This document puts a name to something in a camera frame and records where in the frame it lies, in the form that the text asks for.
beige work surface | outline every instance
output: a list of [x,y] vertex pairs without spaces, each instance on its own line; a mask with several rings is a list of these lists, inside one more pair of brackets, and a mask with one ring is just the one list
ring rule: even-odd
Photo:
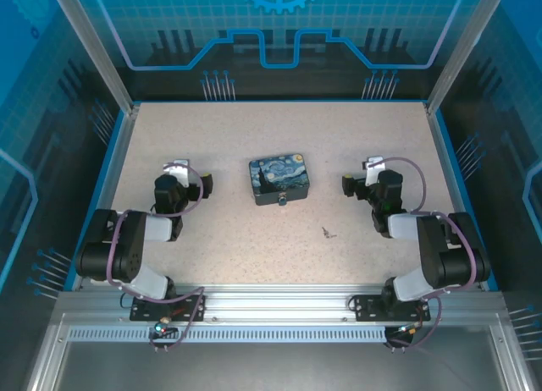
[[[305,157],[308,198],[258,207],[248,163],[288,153]],[[146,243],[144,260],[176,283],[370,284],[419,263],[418,244],[376,233],[371,207],[342,194],[341,176],[360,173],[367,156],[403,156],[425,172],[425,210],[451,212],[422,103],[224,102],[143,103],[113,208],[149,210],[162,165],[189,158],[212,173],[211,197],[183,217],[177,241]],[[403,206],[422,196],[408,164]],[[326,239],[323,228],[336,235]]]

blue border trim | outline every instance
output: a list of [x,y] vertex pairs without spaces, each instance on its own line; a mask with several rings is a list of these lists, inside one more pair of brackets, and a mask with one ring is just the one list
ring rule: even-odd
[[77,276],[75,272],[75,255],[77,254],[77,251],[79,251],[81,243],[85,237],[86,230],[88,229],[88,225],[91,222],[92,215],[94,214],[94,211],[96,210],[98,200],[100,199],[100,195],[102,194],[103,184],[105,182],[105,177],[108,174],[109,164],[111,163],[111,158],[113,157],[113,151],[114,151],[115,145],[117,144],[117,139],[119,138],[120,127],[122,126],[123,119],[124,119],[124,112],[121,110],[119,111],[119,116],[117,116],[115,127],[113,129],[113,133],[111,134],[111,139],[109,140],[109,146],[108,146],[107,151],[105,152],[105,157],[103,158],[102,168],[100,168],[100,174],[98,174],[96,187],[94,188],[94,192],[92,193],[91,203],[89,204],[88,211],[86,212],[85,222],[83,222],[83,227],[81,228],[79,240],[77,240],[77,246],[75,247],[75,252],[71,261],[71,266],[69,266],[68,277],[66,278],[66,281],[64,282],[64,291],[71,291],[73,289],[72,287],[75,282],[75,277]]
[[[457,181],[457,187],[459,188],[459,193],[461,195],[463,205],[465,206],[465,210],[467,211],[467,213],[471,215],[471,218],[473,218],[474,226],[476,226],[478,235],[480,236],[480,239],[482,240],[482,244],[485,247],[484,239],[482,238],[482,234],[480,233],[480,227],[478,226],[478,221],[476,220],[476,216],[474,215],[473,204],[471,203],[471,200],[468,197],[467,186],[465,185],[465,182],[463,181],[463,177],[461,175],[461,169],[459,168],[459,162],[457,162],[456,152],[454,151],[454,147],[451,144],[450,135],[448,134],[448,129],[446,128],[444,117],[442,116],[442,112],[440,111],[440,109],[437,110],[436,118],[437,118],[437,122],[440,128],[440,132],[442,133],[442,139],[444,140],[446,153],[448,154],[448,157],[450,158],[451,168],[453,170],[454,177]],[[497,282],[495,281],[495,275],[493,274],[493,270],[491,270],[491,274],[489,275],[488,286],[491,291],[499,290],[499,287],[497,286]]]
[[427,99],[383,99],[383,100],[377,100],[377,99],[359,99],[353,97],[352,99],[260,99],[255,101],[245,101],[245,100],[239,100],[239,101],[134,101],[135,105],[141,105],[142,103],[250,103],[250,102],[388,102],[388,103],[427,103]]
[[122,42],[122,39],[117,32],[117,29],[114,26],[114,23],[109,16],[108,10],[105,7],[105,4],[103,3],[103,0],[96,0],[98,7],[102,11],[103,18],[105,19],[109,29],[111,30],[111,33],[113,35],[113,39],[117,43],[117,46],[119,48],[119,51],[121,55],[123,56],[124,61],[126,62],[126,65],[128,68],[130,68],[133,71],[188,71],[193,69],[205,55],[216,45],[218,44],[233,44],[234,43],[234,36],[235,35],[254,35],[258,38],[258,45],[259,45],[259,57],[260,57],[260,64],[266,68],[266,69],[293,69],[296,68],[297,65],[299,65],[300,62],[300,54],[301,54],[301,36],[304,34],[324,34],[325,35],[325,42],[329,43],[342,43],[345,46],[347,46],[352,53],[359,59],[362,63],[367,66],[369,69],[428,69],[433,65],[434,60],[436,59],[440,47],[442,46],[446,35],[448,34],[448,30],[451,27],[451,23],[453,22],[454,18],[456,17],[457,10],[461,6],[462,0],[456,0],[454,3],[454,6],[450,12],[450,15],[448,16],[448,20],[446,21],[444,28],[442,29],[439,39],[434,45],[433,51],[431,52],[431,55],[429,57],[429,60],[427,63],[387,63],[387,64],[380,64],[380,63],[371,63],[368,58],[359,50],[358,47],[354,44],[354,42],[348,38],[348,37],[336,37],[333,36],[333,29],[329,28],[306,28],[301,29],[296,32],[294,35],[294,57],[292,59],[291,63],[268,63],[267,57],[266,57],[266,46],[265,46],[265,36],[263,32],[259,29],[229,29],[226,31],[226,37],[225,38],[214,38],[211,41],[209,41],[203,49],[187,64],[187,65],[150,65],[150,66],[138,66],[134,65],[130,59],[130,55],[126,51],[126,48],[124,47],[124,44]]
[[8,279],[9,272],[11,271],[11,267],[14,264],[15,257],[17,256],[20,245],[23,242],[23,238],[25,237],[25,233],[26,233],[26,230],[28,229],[28,225],[30,224],[30,220],[32,219],[32,215],[34,215],[34,211],[36,210],[38,197],[37,197],[36,181],[34,180],[34,175],[32,174],[32,172],[20,162],[15,161],[13,157],[11,157],[7,152],[5,152],[2,149],[0,149],[0,158],[6,161],[9,165],[15,168],[15,170],[18,173],[20,173],[26,178],[26,180],[28,181],[29,188],[30,188],[30,193],[32,195],[32,202],[30,203],[30,205],[28,206],[28,209],[26,210],[23,223],[20,225],[19,232],[17,233],[17,237],[15,237],[15,241],[13,245],[11,246],[11,250],[9,251],[8,258],[6,259],[6,262],[3,265],[2,273],[0,273],[0,293],[2,293],[3,286],[6,284],[6,280]]

glass panel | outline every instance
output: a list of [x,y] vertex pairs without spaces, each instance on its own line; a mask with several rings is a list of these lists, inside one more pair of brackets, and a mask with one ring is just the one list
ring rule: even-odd
[[[511,310],[542,310],[540,0],[502,0],[441,112],[496,282]],[[519,321],[538,349],[537,317]],[[535,351],[528,357],[540,357]],[[539,379],[540,361],[533,361]]]
[[427,98],[478,0],[81,0],[136,100]]
[[0,366],[0,388],[15,390],[63,288],[119,107],[55,0],[0,0],[0,23],[0,360],[13,362]]

painted tin box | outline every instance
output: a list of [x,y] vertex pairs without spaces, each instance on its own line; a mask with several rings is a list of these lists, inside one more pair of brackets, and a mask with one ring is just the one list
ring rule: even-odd
[[289,201],[305,199],[309,180],[301,154],[262,158],[250,161],[252,190],[256,204],[283,206]]

metal bracket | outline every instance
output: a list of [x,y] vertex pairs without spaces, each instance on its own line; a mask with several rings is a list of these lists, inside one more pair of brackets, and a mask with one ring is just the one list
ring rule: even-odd
[[356,322],[420,322],[430,321],[427,302],[414,300],[386,308],[380,295],[354,295],[350,300],[356,311]]
[[[132,322],[157,322],[163,317],[171,317],[173,322],[188,322],[196,307],[198,296],[193,295],[174,304],[155,304],[134,298],[130,311],[130,320]],[[202,297],[198,310],[194,316],[194,322],[203,322],[205,317],[205,296]]]

